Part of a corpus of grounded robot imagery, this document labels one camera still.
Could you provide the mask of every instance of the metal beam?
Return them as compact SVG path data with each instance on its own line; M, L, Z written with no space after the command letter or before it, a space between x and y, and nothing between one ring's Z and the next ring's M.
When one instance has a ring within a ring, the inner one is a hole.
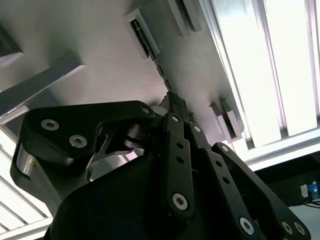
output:
M16 112L52 84L73 75L84 67L79 58L71 56L38 75L0 92L0 123L10 119L8 115Z

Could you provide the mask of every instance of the metal screw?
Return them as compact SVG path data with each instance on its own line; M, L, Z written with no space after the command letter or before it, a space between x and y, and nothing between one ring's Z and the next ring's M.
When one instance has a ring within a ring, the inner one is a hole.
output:
M250 236L252 236L255 233L255 229L254 226L252 226L251 222L249 222L248 219L241 217L240 220L240 225L242 227L242 229L249 234Z
M290 227L290 225L288 223L286 223L285 221L282 221L282 226L284 227L284 229L289 233L289 234L294 234L294 231L292 230L292 228Z
M177 118L176 116L172 116L171 117L175 122L179 122L179 118Z
M73 135L69 138L69 143L78 149L82 149L87 146L87 140L81 135Z
M298 229L298 231L303 234L303 235L306 235L306 231L305 229L297 222L294 222L294 225L296 227L296 229Z
M223 150L224 152L226 152L226 153L229 152L229 149L228 149L226 146L222 145L221 148L222 148L222 150Z
M143 112L145 112L146 114L149 114L149 113L150 113L149 109L147 109L147 108L145 108L145 107L141 108L141 110L142 110Z
M45 130L55 131L59 128L59 123L52 119L45 119L41 122L41 127Z
M186 210L188 207L187 199L180 193L173 194L172 202L181 211Z
M197 126L193 126L193 129L197 132L197 133L201 133L201 129Z

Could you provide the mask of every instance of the metal bracket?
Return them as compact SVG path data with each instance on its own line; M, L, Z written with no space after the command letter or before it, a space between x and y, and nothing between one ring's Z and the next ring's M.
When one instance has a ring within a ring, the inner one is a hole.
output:
M8 66L23 55L24 53L19 46L9 36L7 31L0 26L0 67Z

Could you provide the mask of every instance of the black cable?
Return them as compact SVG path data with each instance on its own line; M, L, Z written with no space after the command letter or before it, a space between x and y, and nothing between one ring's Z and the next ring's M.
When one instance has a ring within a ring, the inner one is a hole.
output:
M303 205L305 205L305 206L307 206L307 207L310 207L310 208L314 208L314 209L320 209L320 206L318 207L318 206L310 206L310 205L308 205L308 204L303 204Z

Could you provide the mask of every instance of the fluorescent light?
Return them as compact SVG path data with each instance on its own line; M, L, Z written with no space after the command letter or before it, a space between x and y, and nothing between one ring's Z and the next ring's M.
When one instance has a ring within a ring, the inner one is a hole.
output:
M247 0L213 3L254 145L278 141L273 72L254 6Z
M8 229L16 229L22 227L24 223L0 206L1 223Z
M266 0L265 7L287 131L292 136L318 126L305 1Z
M16 235L20 235L20 234L23 234L23 233L26 233L29 231L39 229L39 228L47 228L52 223L52 220L53 220L52 217L48 217L48 218L45 218L41 221L37 221L32 224L28 224L28 225L19 227L17 229L11 230L11 231L7 231L6 233L0 235L0 240L12 238Z
M4 232L6 232L6 230L2 227L0 227L0 234L3 234Z
M51 217L47 206L34 196L30 195L26 191L17 187L10 176L11 161L0 152L0 176L3 177L14 189L20 192L26 199L28 199L34 206L36 206L41 212L43 212L48 217Z
M43 219L38 212L36 212L29 204L27 204L9 188L7 188L2 182L0 182L0 193L0 202L5 204L27 223L34 223ZM1 222L6 221L6 219L2 219L2 216L0 216L0 219Z

